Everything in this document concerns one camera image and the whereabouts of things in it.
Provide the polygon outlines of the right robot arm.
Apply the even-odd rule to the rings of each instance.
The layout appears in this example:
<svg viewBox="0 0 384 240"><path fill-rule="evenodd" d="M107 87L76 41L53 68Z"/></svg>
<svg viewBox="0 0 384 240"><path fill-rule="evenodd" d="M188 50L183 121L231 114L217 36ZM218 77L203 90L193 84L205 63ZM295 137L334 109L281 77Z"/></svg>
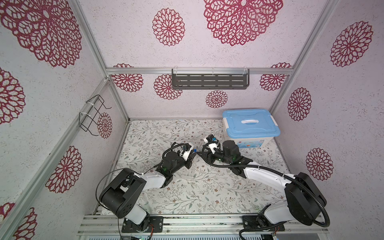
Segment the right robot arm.
<svg viewBox="0 0 384 240"><path fill-rule="evenodd" d="M197 155L212 167L230 169L237 176L260 182L285 194L284 201L266 205L256 215L242 218L243 229L239 231L241 239L246 232L277 232L293 220L305 226L330 226L330 217L325 208L327 200L309 175L284 174L262 166L242 156L234 141L224 141L221 145L216 140L207 141Z"/></svg>

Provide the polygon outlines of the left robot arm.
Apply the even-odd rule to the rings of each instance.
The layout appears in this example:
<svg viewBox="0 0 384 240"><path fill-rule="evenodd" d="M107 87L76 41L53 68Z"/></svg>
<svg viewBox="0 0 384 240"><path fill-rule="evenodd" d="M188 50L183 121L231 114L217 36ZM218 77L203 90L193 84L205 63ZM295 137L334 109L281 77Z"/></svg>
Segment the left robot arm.
<svg viewBox="0 0 384 240"><path fill-rule="evenodd" d="M100 194L96 193L96 199L118 219L124 219L129 232L154 232L156 227L151 215L137 201L143 191L165 188L173 181L174 173L183 167L190 169L190 154L194 152L189 143L173 143L163 152L161 162L154 166L153 172L140 174L129 168L118 169L118 175Z"/></svg>

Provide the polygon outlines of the blue plastic bin lid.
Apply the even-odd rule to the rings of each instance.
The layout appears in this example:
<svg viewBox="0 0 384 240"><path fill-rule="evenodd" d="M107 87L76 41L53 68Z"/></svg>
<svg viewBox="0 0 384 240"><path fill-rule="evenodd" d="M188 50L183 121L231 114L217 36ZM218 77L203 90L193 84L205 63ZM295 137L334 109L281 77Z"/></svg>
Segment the blue plastic bin lid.
<svg viewBox="0 0 384 240"><path fill-rule="evenodd" d="M281 130L265 109L228 110L222 114L225 132L232 139L278 137Z"/></svg>

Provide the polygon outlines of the white plastic storage bin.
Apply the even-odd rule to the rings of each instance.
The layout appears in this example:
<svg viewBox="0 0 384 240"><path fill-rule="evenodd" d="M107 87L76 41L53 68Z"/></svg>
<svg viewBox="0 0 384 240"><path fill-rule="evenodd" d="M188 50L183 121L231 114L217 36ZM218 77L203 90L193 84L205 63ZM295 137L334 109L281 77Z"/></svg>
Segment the white plastic storage bin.
<svg viewBox="0 0 384 240"><path fill-rule="evenodd" d="M224 136L226 140L234 141L239 148L261 148L265 147L274 137L269 138L251 138L251 139L232 139L225 132L224 127Z"/></svg>

